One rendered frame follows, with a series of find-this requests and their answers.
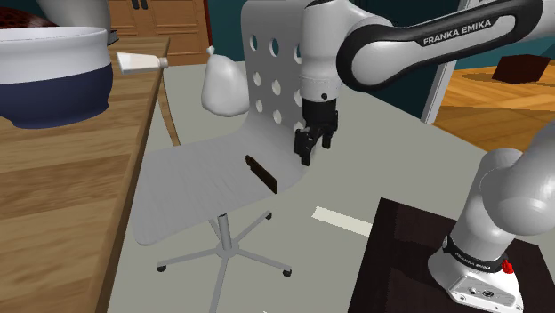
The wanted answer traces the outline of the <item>white and navy bowl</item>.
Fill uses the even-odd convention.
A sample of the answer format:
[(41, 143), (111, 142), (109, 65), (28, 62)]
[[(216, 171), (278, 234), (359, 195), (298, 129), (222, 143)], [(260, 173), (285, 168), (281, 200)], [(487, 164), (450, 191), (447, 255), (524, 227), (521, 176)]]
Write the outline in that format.
[(74, 124), (108, 109), (107, 30), (0, 29), (0, 117), (23, 129)]

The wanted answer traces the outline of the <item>wooden cabinet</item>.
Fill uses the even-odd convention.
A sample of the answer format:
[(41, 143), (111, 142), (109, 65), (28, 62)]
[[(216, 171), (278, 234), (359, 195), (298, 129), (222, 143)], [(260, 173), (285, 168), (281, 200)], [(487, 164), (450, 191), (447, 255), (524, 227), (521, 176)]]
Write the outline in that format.
[(205, 64), (212, 44), (207, 0), (108, 0), (111, 27), (120, 37), (170, 39), (171, 66)]

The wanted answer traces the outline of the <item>white tied bag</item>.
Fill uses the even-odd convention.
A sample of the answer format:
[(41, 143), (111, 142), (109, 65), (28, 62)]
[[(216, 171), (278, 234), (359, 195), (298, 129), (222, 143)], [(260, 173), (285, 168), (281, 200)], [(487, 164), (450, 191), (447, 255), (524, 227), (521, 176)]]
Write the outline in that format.
[(250, 106), (246, 75), (227, 56), (206, 49), (209, 54), (201, 93), (202, 107), (216, 116), (233, 117), (245, 114)]

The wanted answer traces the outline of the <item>white squeeze tube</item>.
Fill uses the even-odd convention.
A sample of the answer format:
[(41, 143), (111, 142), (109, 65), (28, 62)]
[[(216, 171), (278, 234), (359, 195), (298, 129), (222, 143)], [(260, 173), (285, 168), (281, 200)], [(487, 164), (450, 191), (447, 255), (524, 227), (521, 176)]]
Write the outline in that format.
[(166, 57), (158, 58), (156, 55), (117, 52), (117, 62), (123, 75), (140, 74), (168, 68)]

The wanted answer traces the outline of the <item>grey rounded vessel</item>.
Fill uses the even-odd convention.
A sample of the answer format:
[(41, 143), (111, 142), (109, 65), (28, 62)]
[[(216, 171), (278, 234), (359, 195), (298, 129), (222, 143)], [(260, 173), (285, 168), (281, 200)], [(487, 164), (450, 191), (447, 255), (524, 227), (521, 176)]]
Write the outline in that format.
[(45, 17), (63, 27), (97, 27), (108, 31), (108, 45), (118, 40), (111, 29), (108, 0), (36, 0)]

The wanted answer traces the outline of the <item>white perforated swivel chair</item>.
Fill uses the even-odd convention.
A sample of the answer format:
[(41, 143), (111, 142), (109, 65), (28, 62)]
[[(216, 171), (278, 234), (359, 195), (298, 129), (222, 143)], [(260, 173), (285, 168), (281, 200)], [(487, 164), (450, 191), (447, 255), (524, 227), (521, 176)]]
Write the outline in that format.
[(203, 222), (219, 239), (222, 261), (240, 254), (229, 231), (230, 212), (274, 193), (250, 170), (253, 157), (277, 180), (278, 192), (305, 174), (294, 153), (302, 129), (299, 57), (305, 0), (248, 0), (241, 30), (250, 106), (238, 130), (148, 153), (142, 161), (131, 222), (140, 245), (153, 245)]

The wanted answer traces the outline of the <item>dark red mesh object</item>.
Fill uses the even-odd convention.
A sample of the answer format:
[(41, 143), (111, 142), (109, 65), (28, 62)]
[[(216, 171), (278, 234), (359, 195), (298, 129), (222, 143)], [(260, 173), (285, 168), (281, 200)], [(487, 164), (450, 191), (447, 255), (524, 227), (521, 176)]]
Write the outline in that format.
[(0, 7), (0, 29), (57, 27), (57, 24), (21, 10)]

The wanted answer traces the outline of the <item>wooden table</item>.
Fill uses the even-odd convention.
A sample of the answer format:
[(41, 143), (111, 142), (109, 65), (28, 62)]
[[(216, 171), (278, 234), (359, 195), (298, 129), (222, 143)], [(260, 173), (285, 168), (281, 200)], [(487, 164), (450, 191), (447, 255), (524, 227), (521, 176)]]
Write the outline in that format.
[(162, 79), (116, 72), (78, 124), (0, 118), (0, 313), (107, 313)]

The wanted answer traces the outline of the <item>dark brown box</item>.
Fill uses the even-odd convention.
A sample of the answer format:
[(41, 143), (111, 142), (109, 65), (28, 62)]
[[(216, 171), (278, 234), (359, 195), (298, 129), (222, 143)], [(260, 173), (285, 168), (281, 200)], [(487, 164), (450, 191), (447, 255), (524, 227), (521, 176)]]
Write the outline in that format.
[(533, 83), (540, 80), (543, 72), (551, 62), (551, 58), (521, 54), (503, 56), (492, 78), (508, 84)]

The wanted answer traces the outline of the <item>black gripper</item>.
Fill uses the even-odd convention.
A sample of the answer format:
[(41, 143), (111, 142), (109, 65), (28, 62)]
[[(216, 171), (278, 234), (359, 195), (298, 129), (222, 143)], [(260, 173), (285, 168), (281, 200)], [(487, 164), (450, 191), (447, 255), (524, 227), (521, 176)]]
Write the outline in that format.
[(311, 126), (323, 126), (322, 147), (331, 148), (334, 132), (338, 128), (338, 111), (336, 100), (315, 102), (302, 100), (302, 117), (306, 128), (297, 129), (294, 136), (294, 153), (301, 158), (301, 163), (310, 165), (311, 152), (318, 141), (319, 129)]

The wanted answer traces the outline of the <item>dark robot stand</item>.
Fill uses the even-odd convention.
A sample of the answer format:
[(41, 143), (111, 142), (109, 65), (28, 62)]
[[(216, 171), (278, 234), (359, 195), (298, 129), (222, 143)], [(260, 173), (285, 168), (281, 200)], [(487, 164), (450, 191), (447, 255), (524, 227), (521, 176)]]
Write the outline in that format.
[[(380, 200), (347, 313), (486, 313), (454, 302), (432, 278), (428, 259), (455, 221)], [(555, 284), (540, 248), (515, 239), (508, 248), (524, 313), (555, 313)]]

